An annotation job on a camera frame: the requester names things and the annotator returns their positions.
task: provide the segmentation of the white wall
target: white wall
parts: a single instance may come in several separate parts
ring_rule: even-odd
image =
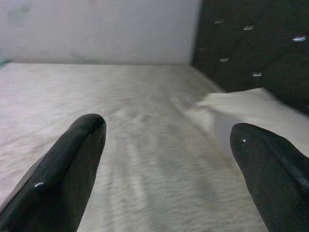
[[[200,0],[1,0],[0,55],[16,62],[188,63]]]

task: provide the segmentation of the black tufted headboard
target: black tufted headboard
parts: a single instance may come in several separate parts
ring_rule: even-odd
[[[309,1],[204,0],[193,65],[227,92],[265,87],[309,114]]]

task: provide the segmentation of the white fabric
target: white fabric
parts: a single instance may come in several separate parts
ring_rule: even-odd
[[[250,123],[289,140],[309,157],[309,118],[262,88],[211,93],[186,112],[206,134],[231,152],[229,135],[236,123]]]

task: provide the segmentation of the headboard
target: headboard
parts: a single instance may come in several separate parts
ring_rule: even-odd
[[[203,0],[192,63],[227,92],[265,87],[309,114],[309,1]]]

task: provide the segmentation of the mattress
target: mattress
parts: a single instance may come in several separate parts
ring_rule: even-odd
[[[79,232],[266,232],[233,157],[180,111],[217,92],[186,65],[8,64],[0,202],[79,116],[107,123]]]

